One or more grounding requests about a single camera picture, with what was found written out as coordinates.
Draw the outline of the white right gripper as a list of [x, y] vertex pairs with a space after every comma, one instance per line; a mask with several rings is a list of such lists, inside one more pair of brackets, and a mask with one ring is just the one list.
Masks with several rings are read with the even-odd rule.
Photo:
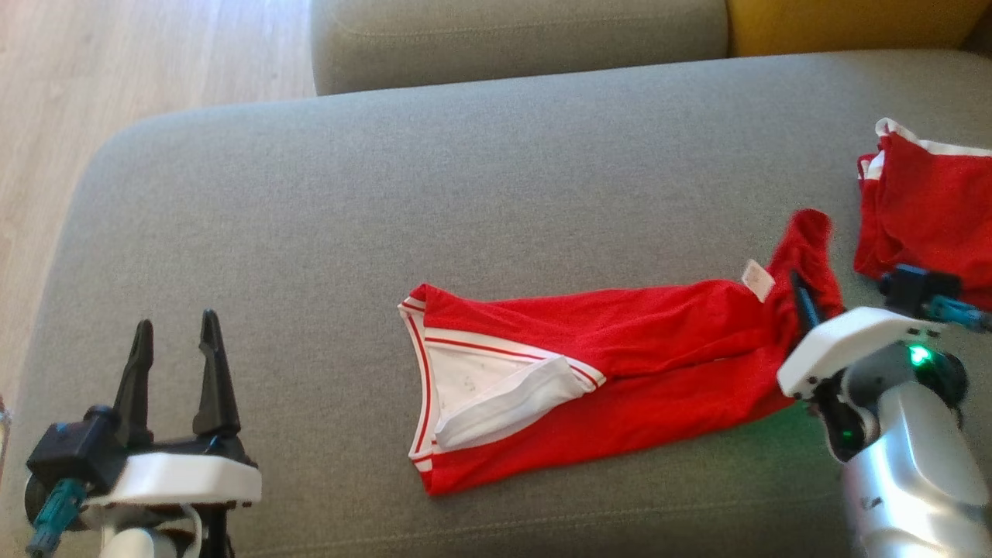
[[888, 308], [858, 307], [823, 322], [814, 290], [800, 272], [790, 273], [798, 331], [803, 339], [778, 370], [784, 396], [811, 399], [816, 386], [862, 358], [897, 342], [927, 345], [942, 322], [918, 320]]

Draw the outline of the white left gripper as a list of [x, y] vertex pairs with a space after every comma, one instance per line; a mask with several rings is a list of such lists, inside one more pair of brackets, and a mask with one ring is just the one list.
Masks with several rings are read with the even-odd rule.
[[85, 506], [251, 506], [262, 501], [261, 470], [237, 436], [241, 424], [216, 311], [203, 311], [199, 349], [205, 364], [192, 430], [205, 437], [152, 445], [146, 418], [153, 325], [138, 322], [113, 408], [121, 419], [121, 444], [152, 447], [128, 451], [109, 490], [92, 492]]

